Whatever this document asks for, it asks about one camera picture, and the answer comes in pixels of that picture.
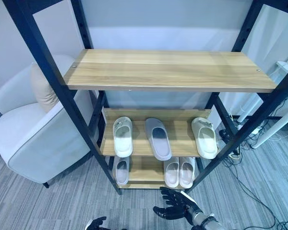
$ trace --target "gray slipper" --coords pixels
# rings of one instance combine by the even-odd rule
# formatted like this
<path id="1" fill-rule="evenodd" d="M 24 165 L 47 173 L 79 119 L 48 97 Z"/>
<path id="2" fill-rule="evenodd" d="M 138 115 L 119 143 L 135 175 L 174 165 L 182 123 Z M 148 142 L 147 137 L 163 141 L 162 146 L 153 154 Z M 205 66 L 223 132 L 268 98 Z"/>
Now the gray slipper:
<path id="1" fill-rule="evenodd" d="M 129 157 L 120 158 L 115 156 L 113 163 L 113 175 L 118 185 L 125 185 L 129 180 Z"/>
<path id="2" fill-rule="evenodd" d="M 159 161 L 169 160 L 172 151 L 163 123 L 156 118 L 149 118 L 145 121 L 145 131 L 155 157 Z"/>

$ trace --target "shoe rack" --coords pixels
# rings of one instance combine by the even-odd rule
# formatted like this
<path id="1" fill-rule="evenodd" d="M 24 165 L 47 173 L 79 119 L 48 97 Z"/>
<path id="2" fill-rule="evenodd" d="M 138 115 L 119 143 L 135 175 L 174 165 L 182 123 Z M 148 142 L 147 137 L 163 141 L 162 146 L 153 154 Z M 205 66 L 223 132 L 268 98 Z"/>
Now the shoe rack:
<path id="1" fill-rule="evenodd" d="M 105 108 L 107 124 L 101 143 L 103 156 L 115 156 L 113 123 L 121 116 L 132 120 L 133 152 L 130 156 L 129 182 L 120 188 L 159 188 L 164 182 L 163 161 L 154 157 L 145 133 L 145 120 L 161 120 L 167 130 L 173 157 L 199 157 L 191 121 L 196 117 L 208 118 L 210 109 L 111 109 Z"/>
<path id="2" fill-rule="evenodd" d="M 88 145 L 90 153 L 119 195 L 122 194 L 121 189 L 111 173 L 114 158 L 112 124 L 117 117 L 130 117 L 134 129 L 130 184 L 122 188 L 158 188 L 163 185 L 163 162 L 154 159 L 144 133 L 145 118 L 156 117 L 168 131 L 173 156 L 197 157 L 200 174 L 195 178 L 193 186 L 185 190 L 189 193 L 288 97 L 288 73 L 275 85 L 241 52 L 263 5 L 288 13 L 288 0 L 253 1 L 232 52 L 93 49 L 82 3 L 80 0 L 71 0 L 85 49 L 64 79 L 33 17 L 34 13 L 58 1 L 2 1 L 34 59 Z M 75 90 L 99 91 L 98 98 L 91 93 L 94 111 L 89 124 L 73 99 Z M 105 90 L 212 93 L 205 107 L 208 110 L 104 109 L 107 118 L 105 125 L 102 109 L 109 107 Z M 238 131 L 219 97 L 220 92 L 257 93 L 263 104 Z M 189 119 L 208 117 L 213 106 L 231 141 L 204 168 L 196 152 Z M 95 142 L 93 134 L 97 128 L 99 140 Z M 109 164 L 105 161 L 105 156 L 112 159 Z"/>

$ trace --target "slipper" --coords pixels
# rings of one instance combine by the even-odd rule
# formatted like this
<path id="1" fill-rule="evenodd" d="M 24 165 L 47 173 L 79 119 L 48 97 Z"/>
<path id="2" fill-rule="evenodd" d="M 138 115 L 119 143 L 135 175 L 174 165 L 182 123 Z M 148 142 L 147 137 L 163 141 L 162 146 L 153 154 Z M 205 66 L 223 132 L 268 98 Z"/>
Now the slipper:
<path id="1" fill-rule="evenodd" d="M 167 161 L 172 157 L 168 134 L 163 123 L 156 118 L 145 121 L 145 131 L 155 157 L 159 161 Z"/>
<path id="2" fill-rule="evenodd" d="M 197 151 L 201 157 L 213 159 L 217 155 L 216 134 L 213 125 L 205 118 L 197 117 L 192 123 Z"/>
<path id="3" fill-rule="evenodd" d="M 133 151 L 132 121 L 122 116 L 113 124 L 113 138 L 115 154 L 119 157 L 129 157 Z"/>
<path id="4" fill-rule="evenodd" d="M 179 184 L 184 188 L 191 188 L 195 180 L 194 157 L 179 157 Z"/>
<path id="5" fill-rule="evenodd" d="M 125 185 L 129 180 L 129 157 L 114 157 L 113 175 L 118 185 Z"/>
<path id="6" fill-rule="evenodd" d="M 172 157 L 164 161 L 164 181 L 170 188 L 175 188 L 179 184 L 179 158 Z"/>

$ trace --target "white wall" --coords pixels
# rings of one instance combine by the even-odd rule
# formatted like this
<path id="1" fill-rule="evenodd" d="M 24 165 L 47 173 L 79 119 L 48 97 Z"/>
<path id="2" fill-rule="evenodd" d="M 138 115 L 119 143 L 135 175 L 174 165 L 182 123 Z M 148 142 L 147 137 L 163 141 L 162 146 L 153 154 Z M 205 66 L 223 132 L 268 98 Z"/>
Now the white wall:
<path id="1" fill-rule="evenodd" d="M 95 48 L 230 51 L 252 0 L 82 2 Z M 69 0 L 35 14 L 35 19 L 52 53 L 74 58 L 78 55 L 83 45 Z M 243 52 L 265 72 L 273 72 L 277 60 L 288 59 L 288 14 L 265 7 Z M 0 0 L 0 86 L 32 60 Z M 107 92 L 113 107 L 204 108 L 209 94 Z M 228 111 L 236 115 L 251 95 L 221 93 L 220 96 Z M 288 102 L 277 115 L 287 110 Z M 218 117 L 211 117 L 217 125 Z"/>
<path id="2" fill-rule="evenodd" d="M 68 0 L 34 15 L 53 54 L 77 57 L 83 49 Z M 2 0 L 0 0 L 0 86 L 34 61 Z"/>
<path id="3" fill-rule="evenodd" d="M 95 48 L 219 50 L 234 45 L 251 0 L 83 0 Z M 264 7 L 243 49 L 263 71 L 288 58 L 288 14 Z M 204 108 L 210 93 L 108 91 L 112 107 Z M 240 114 L 250 93 L 221 93 Z M 288 102 L 277 115 L 283 115 Z M 219 124 L 213 112 L 210 119 Z"/>

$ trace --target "wooden plank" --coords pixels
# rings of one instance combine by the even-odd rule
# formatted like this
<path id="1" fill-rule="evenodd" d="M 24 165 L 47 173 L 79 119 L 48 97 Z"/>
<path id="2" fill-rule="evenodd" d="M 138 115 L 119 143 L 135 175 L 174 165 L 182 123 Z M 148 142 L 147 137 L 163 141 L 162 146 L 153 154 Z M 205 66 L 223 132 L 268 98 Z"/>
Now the wooden plank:
<path id="1" fill-rule="evenodd" d="M 68 70 L 70 89 L 271 92 L 276 85 L 243 53 L 84 50 Z"/>
<path id="2" fill-rule="evenodd" d="M 196 117 L 208 118 L 210 109 L 104 109 L 106 119 L 115 121 L 121 116 L 127 116 L 132 121 L 146 120 L 150 117 L 160 119 L 161 121 L 191 121 Z"/>
<path id="3" fill-rule="evenodd" d="M 113 120 L 108 120 L 101 144 L 104 156 L 115 156 L 113 140 Z M 172 156 L 199 157 L 196 149 L 191 123 L 187 121 L 163 121 L 167 130 Z M 153 156 L 145 133 L 145 121 L 132 121 L 133 126 L 133 153 L 132 156 Z"/>
<path id="4" fill-rule="evenodd" d="M 130 157 L 129 181 L 164 183 L 163 161 L 155 157 Z"/>
<path id="5" fill-rule="evenodd" d="M 123 188 L 123 189 L 159 189 L 160 187 L 167 187 L 167 186 L 165 183 L 157 183 L 157 184 L 154 184 L 154 183 L 150 183 L 150 184 L 128 183 L 126 185 L 119 185 L 119 188 Z M 185 188 L 178 185 L 174 189 L 185 189 Z"/>

